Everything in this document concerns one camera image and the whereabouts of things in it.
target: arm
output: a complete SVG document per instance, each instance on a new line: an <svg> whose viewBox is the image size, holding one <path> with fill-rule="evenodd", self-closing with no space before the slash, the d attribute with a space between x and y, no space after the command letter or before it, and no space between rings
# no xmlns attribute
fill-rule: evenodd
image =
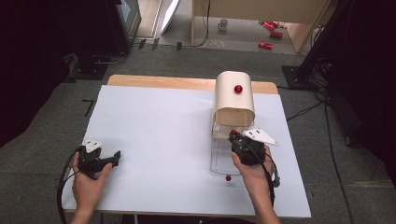
<svg viewBox="0 0 396 224"><path fill-rule="evenodd" d="M265 146L267 154L271 155L270 148ZM247 192L253 203L258 223L280 223L274 208L271 204L269 195L269 187L267 179L265 178L264 170L260 165L246 166L241 163L236 153L232 153L233 164L241 173ZM270 161L264 162L265 168L271 174L272 163Z"/></svg>
<svg viewBox="0 0 396 224"><path fill-rule="evenodd" d="M96 205L99 204L112 164L107 164L99 178L92 180L78 171L78 156L79 153L77 152L73 160L73 170L76 173L73 182L73 193L76 198L77 209L71 223L86 224L90 222Z"/></svg>

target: white paper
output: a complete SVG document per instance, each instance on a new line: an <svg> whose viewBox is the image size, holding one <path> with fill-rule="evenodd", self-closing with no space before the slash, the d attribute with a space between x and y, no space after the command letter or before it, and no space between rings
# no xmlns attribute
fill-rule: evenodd
<svg viewBox="0 0 396 224"><path fill-rule="evenodd" d="M280 217L311 217L288 125L277 94L254 94L255 126L271 146L281 185ZM85 139L103 143L101 158L120 150L97 209L113 213L254 216L241 177L210 172L213 91L103 86ZM63 207L76 208L65 186Z"/></svg>

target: gray carpet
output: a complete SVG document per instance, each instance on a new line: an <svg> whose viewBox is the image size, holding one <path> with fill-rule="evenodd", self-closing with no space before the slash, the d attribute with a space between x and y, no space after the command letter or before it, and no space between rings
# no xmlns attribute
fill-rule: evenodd
<svg viewBox="0 0 396 224"><path fill-rule="evenodd" d="M42 107L29 129L0 148L0 223L60 223L55 179L68 155L81 143L89 108L100 86L113 74L216 78L225 70L248 73L252 80L286 86L281 65L299 65L303 56L221 49L133 48L123 61L107 68L104 80L62 83ZM311 91L279 89L289 118L318 102ZM364 148L348 148L345 133L327 108L336 163L354 223L394 223L396 191L383 163ZM312 218L283 223L350 223L347 205L332 163L324 105L289 121ZM99 223L95 215L92 223ZM105 214L105 223L121 223L121 215Z"/></svg>

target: floor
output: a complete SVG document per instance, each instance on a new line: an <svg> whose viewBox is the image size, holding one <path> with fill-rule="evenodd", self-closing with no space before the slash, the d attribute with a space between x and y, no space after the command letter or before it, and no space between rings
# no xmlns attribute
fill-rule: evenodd
<svg viewBox="0 0 396 224"><path fill-rule="evenodd" d="M191 45L191 1L180 1L174 18L169 26L161 35L163 18L166 9L171 5L172 0L163 1L163 10L159 18L158 26L153 38L148 38L147 43L152 43L154 38L159 38L160 45L177 45L181 42L183 46ZM276 28L277 32L283 34L281 39L270 38L270 31L259 25L258 21L245 21L227 19L227 30L218 29L221 18L209 18L208 20L208 40L203 44L203 48L209 49L234 49L243 51L264 51L285 54L302 54L306 55L310 50L310 43L305 43L303 50L296 53L286 28ZM195 18L195 39L194 46L203 42L206 36L206 18ZM260 41L273 44L273 48L259 48Z"/></svg>

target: red dot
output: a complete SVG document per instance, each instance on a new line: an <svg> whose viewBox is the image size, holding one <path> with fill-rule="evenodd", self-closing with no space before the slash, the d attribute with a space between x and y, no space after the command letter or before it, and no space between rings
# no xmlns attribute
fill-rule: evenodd
<svg viewBox="0 0 396 224"><path fill-rule="evenodd" d="M241 93L242 92L242 86L241 85L236 85L233 90L235 91L235 93Z"/></svg>

